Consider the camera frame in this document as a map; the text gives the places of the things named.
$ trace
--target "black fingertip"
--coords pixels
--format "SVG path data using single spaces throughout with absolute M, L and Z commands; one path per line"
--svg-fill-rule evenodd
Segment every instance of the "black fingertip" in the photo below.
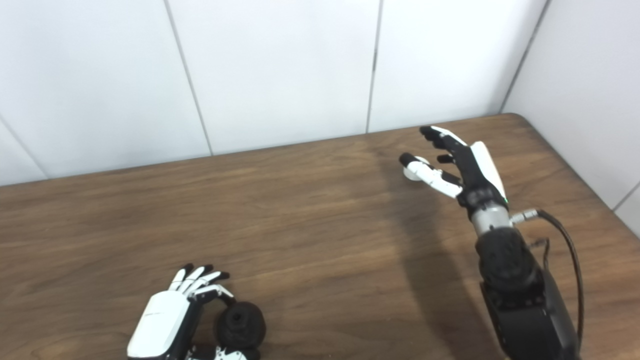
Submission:
M 409 154 L 408 152 L 403 153 L 402 155 L 400 155 L 400 164 L 402 164 L 402 166 L 407 167 L 410 163 L 414 162 L 414 161 L 419 161 L 415 156 Z
M 453 163 L 453 156 L 448 155 L 448 154 L 438 155 L 437 159 L 438 159 L 438 162 L 441 163 L 441 164 L 451 164 L 451 163 Z
M 420 134 L 424 135 L 430 142 L 440 138 L 440 132 L 434 130 L 431 126 L 420 126 Z

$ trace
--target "white wall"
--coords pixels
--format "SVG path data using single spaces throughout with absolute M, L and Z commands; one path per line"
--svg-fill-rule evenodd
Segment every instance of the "white wall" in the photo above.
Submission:
M 385 1 L 369 130 L 497 113 L 544 4 Z
M 552 1 L 504 108 L 636 231 L 638 207 L 620 202 L 640 182 L 639 13 L 638 1 Z
M 493 113 L 542 3 L 0 2 L 0 184 Z
M 0 1 L 0 49 L 0 116 L 47 176 L 211 154 L 162 2 Z
M 170 6 L 214 154 L 364 133 L 377 1 Z

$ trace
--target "silver metal joint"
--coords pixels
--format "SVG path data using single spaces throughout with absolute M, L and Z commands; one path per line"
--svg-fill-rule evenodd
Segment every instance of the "silver metal joint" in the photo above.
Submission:
M 507 209 L 496 204 L 477 210 L 471 215 L 471 222 L 478 236 L 500 227 L 513 227 Z

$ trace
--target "white robotic hand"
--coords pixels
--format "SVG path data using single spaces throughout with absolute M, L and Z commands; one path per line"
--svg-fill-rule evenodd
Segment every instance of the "white robotic hand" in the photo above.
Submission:
M 231 292 L 214 281 L 228 279 L 226 272 L 213 272 L 212 265 L 193 270 L 183 266 L 169 289 L 151 297 L 127 347 L 129 360 L 257 360 L 257 347 L 266 333 L 260 309 L 236 302 Z M 202 314 L 202 306 L 221 299 L 228 308 L 218 322 L 216 350 L 191 344 Z
M 449 154 L 438 156 L 438 162 L 455 164 L 462 179 L 431 166 L 424 158 L 406 152 L 400 156 L 400 162 L 405 167 L 407 178 L 422 180 L 439 192 L 457 199 L 470 213 L 486 203 L 488 198 L 506 207 L 502 180 L 483 142 L 468 146 L 454 133 L 436 126 L 423 126 L 420 132 L 437 149 L 449 151 Z

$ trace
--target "robotic hand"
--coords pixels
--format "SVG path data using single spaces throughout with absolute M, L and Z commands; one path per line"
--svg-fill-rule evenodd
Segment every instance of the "robotic hand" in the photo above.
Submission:
M 266 334 L 260 309 L 236 298 L 214 281 L 228 279 L 213 266 L 182 267 L 169 289 L 151 297 L 127 347 L 128 360 L 259 360 Z M 192 345 L 202 306 L 214 299 L 227 305 L 218 319 L 218 346 Z
M 468 146 L 452 132 L 436 126 L 423 126 L 420 132 L 437 149 L 449 152 L 437 160 L 455 164 L 461 179 L 407 152 L 400 156 L 404 174 L 457 199 L 467 209 L 478 235 L 481 291 L 503 351 L 512 360 L 579 359 L 584 316 L 582 279 L 575 248 L 562 225 L 542 210 L 509 217 L 502 180 L 484 143 Z M 547 268 L 548 240 L 543 240 L 542 268 L 514 228 L 514 224 L 538 217 L 560 229 L 572 251 L 579 291 L 577 333 Z

